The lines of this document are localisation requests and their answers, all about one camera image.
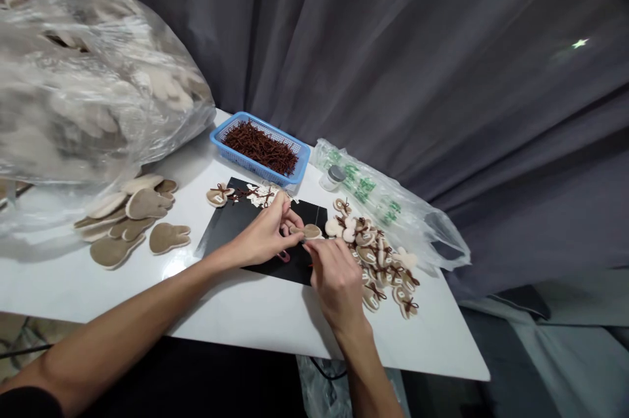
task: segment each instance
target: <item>blue basket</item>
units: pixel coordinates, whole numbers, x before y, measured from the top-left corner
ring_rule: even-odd
[[[264,131],[264,133],[273,140],[292,145],[292,151],[295,155],[297,155],[297,164],[295,165],[295,171],[291,177],[286,177],[284,174],[278,174],[277,172],[263,166],[259,162],[256,162],[223,144],[223,141],[225,141],[225,135],[227,135],[230,129],[238,123],[246,121],[251,121],[251,124],[254,127],[258,130]],[[235,113],[231,118],[210,133],[210,140],[218,146],[221,156],[228,161],[235,162],[239,166],[250,170],[251,172],[259,175],[261,178],[269,182],[273,182],[288,191],[293,191],[297,187],[297,184],[301,182],[303,175],[306,172],[308,160],[310,159],[310,147],[307,144],[302,143],[301,141],[287,135],[283,131],[247,112]]]

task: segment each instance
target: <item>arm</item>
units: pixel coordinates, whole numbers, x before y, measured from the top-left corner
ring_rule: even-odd
[[[81,326],[0,386],[0,393],[39,387],[59,401],[66,416],[80,414],[208,291],[217,274],[263,263],[295,246],[302,233],[279,234],[293,224],[303,226],[282,192],[234,241]]]
[[[347,363],[355,416],[403,417],[362,309],[360,267],[342,240],[314,240],[305,246],[313,258],[311,283]]]

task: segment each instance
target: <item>curtain fold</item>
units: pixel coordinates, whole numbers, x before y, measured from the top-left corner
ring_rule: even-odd
[[[445,210],[458,298],[627,264],[629,0],[140,0],[217,104]]]

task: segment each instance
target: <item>clear plastic bag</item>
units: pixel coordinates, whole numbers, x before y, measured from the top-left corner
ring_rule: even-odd
[[[363,215],[386,231],[394,248],[404,247],[420,261],[447,271],[470,264],[470,249],[448,216],[396,180],[326,140],[317,140],[310,163],[321,171],[333,165],[344,169],[347,179],[341,186],[343,192]]]
[[[347,376],[335,381],[327,380],[317,370],[308,356],[295,356],[299,366],[301,396],[303,407],[309,418],[352,418],[352,400],[349,396]],[[345,363],[338,360],[315,359],[328,377],[336,377],[345,371]],[[402,374],[397,369],[386,369],[389,382],[402,407],[404,415],[409,417],[406,391]]]
[[[0,177],[63,207],[10,206],[3,227],[58,223],[201,133],[212,93],[137,0],[0,0]]]

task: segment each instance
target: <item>cable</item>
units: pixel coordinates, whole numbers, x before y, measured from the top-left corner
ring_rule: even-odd
[[[31,352],[45,351],[47,349],[50,349],[53,346],[54,345],[44,345],[44,346],[37,346],[36,348],[22,349],[20,351],[5,352],[3,354],[0,354],[0,360],[11,358],[14,356],[22,356],[23,354],[30,354]]]
[[[314,360],[314,358],[311,358],[311,357],[309,356],[309,359],[313,362],[314,366],[315,366],[315,367],[316,367],[316,369],[319,371],[319,373],[320,373],[321,375],[323,375],[323,376],[324,376],[327,380],[329,380],[330,382],[335,381],[335,380],[338,380],[338,379],[340,379],[340,378],[342,378],[342,377],[344,377],[344,376],[346,376],[346,375],[347,375],[347,369],[346,369],[345,371],[341,372],[339,375],[337,375],[337,376],[335,376],[335,377],[330,377],[328,374],[326,374],[325,372],[323,372],[323,369],[321,368],[321,366],[319,366],[319,365],[316,363],[316,360]]]

